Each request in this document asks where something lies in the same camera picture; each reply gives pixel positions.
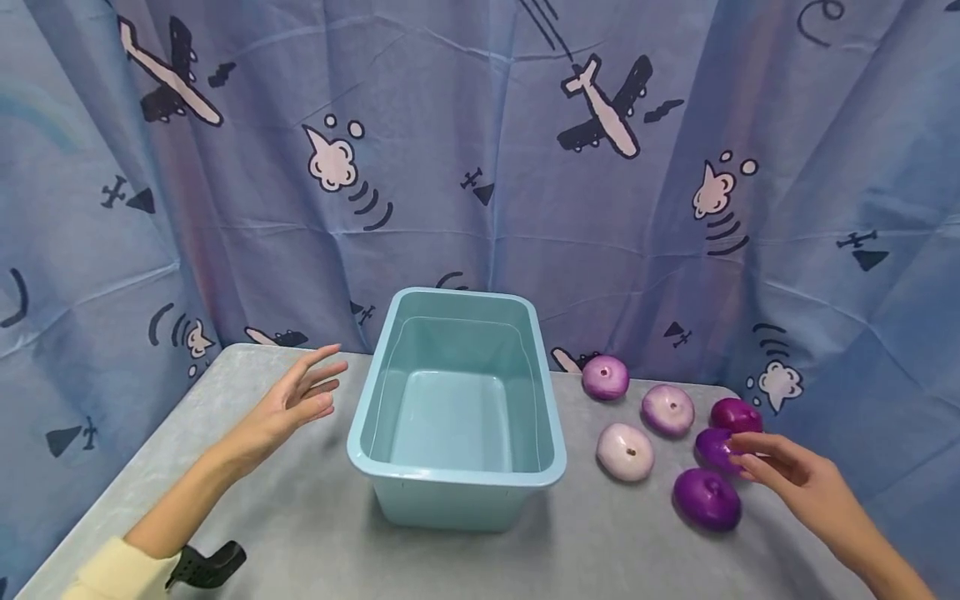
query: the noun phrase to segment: light blue plastic bin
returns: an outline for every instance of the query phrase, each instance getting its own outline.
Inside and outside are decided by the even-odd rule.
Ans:
[[[566,469],[540,325],[518,296],[394,296],[347,440],[397,525],[506,531]]]

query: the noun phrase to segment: small airplane print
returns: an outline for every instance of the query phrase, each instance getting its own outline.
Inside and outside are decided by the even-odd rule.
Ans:
[[[599,145],[600,139],[606,137],[619,155],[633,158],[640,154],[640,148],[630,124],[627,123],[627,117],[634,114],[636,99],[645,95],[647,82],[654,72],[653,65],[646,55],[636,59],[626,80],[611,101],[595,81],[601,64],[600,57],[591,54],[583,68],[573,65],[576,75],[562,82],[567,98],[579,93],[587,97],[587,108],[593,116],[586,123],[561,132],[557,135],[557,141],[564,150],[579,152],[587,145]]]

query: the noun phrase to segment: black wrist strap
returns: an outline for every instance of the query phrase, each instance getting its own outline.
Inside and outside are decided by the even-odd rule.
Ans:
[[[180,561],[167,581],[166,588],[184,582],[192,588],[213,589],[222,586],[247,560],[247,553],[239,543],[231,540],[207,558],[192,546],[184,546]]]

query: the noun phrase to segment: purple onion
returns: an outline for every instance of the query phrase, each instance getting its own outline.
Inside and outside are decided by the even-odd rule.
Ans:
[[[697,435],[697,440],[693,445],[701,461],[706,465],[720,472],[736,475],[743,470],[743,468],[740,465],[731,463],[730,457],[731,455],[740,455],[741,452],[730,450],[728,446],[730,436],[731,432],[729,429],[708,427]]]
[[[630,373],[617,359],[601,354],[591,358],[584,367],[583,386],[594,400],[616,400],[627,393]]]
[[[731,531],[740,522],[740,496],[720,474],[705,468],[685,470],[673,484],[673,499],[695,525]]]
[[[679,438],[693,425],[693,400],[680,388],[660,384],[643,397],[640,415],[658,433]]]
[[[600,434],[597,459],[620,481],[641,481],[653,470],[654,447],[639,429],[614,423]]]
[[[717,400],[710,409],[710,424],[733,433],[763,431],[763,417],[758,410],[734,397]]]

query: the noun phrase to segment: table surface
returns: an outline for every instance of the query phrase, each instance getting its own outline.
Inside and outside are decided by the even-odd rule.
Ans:
[[[226,433],[302,350],[227,348],[136,453],[19,598],[60,596],[110,536],[122,536]],[[694,531],[670,500],[674,479],[696,466],[693,433],[651,434],[645,482],[611,480],[594,458],[615,421],[642,428],[634,380],[614,404],[589,400],[580,376],[552,373],[566,440],[564,478],[534,495],[499,535],[398,528],[380,513],[370,481],[350,464],[347,433],[371,358],[343,353],[349,370],[337,411],[311,423],[220,501],[191,544],[209,555],[227,540],[247,562],[215,591],[178,586],[174,598],[872,598],[769,490],[737,483],[743,519],[732,533]],[[722,388],[684,385],[706,426]]]

